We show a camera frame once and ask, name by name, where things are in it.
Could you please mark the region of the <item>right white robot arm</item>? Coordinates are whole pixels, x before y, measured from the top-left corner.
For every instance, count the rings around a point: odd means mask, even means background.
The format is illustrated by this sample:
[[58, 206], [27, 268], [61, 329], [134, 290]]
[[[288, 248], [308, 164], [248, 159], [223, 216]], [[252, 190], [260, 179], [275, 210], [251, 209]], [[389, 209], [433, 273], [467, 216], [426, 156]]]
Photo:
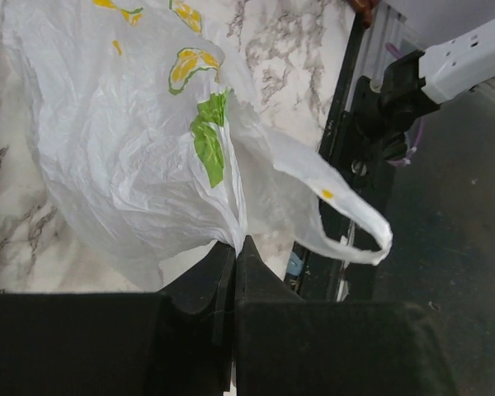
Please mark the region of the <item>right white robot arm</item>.
[[408, 131], [416, 119], [491, 78], [495, 78], [495, 18], [403, 56], [384, 71], [375, 106], [379, 137]]

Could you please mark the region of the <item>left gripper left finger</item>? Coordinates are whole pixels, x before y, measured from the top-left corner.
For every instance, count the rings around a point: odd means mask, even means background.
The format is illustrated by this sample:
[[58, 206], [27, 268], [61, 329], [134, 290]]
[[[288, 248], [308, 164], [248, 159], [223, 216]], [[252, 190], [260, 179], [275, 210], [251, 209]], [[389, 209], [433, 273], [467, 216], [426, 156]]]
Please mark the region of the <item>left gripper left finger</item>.
[[234, 254], [153, 293], [0, 294], [0, 395], [221, 395]]

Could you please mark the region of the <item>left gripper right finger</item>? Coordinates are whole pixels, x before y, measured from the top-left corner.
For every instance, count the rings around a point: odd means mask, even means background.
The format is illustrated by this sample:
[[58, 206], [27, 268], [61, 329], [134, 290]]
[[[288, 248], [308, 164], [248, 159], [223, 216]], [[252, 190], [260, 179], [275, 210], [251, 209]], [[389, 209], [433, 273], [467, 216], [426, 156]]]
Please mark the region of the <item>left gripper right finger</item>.
[[426, 312], [407, 303], [301, 299], [246, 238], [236, 264], [240, 395], [455, 395]]

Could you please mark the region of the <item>white plastic bag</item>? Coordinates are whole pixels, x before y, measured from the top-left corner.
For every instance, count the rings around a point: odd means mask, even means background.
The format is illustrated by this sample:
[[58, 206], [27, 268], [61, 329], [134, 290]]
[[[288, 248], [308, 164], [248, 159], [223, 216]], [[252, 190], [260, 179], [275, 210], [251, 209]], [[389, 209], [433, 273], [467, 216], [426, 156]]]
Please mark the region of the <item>white plastic bag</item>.
[[312, 148], [262, 122], [246, 62], [177, 1], [0, 1], [47, 190], [86, 243], [144, 290], [162, 262], [286, 231], [379, 264], [393, 234]]

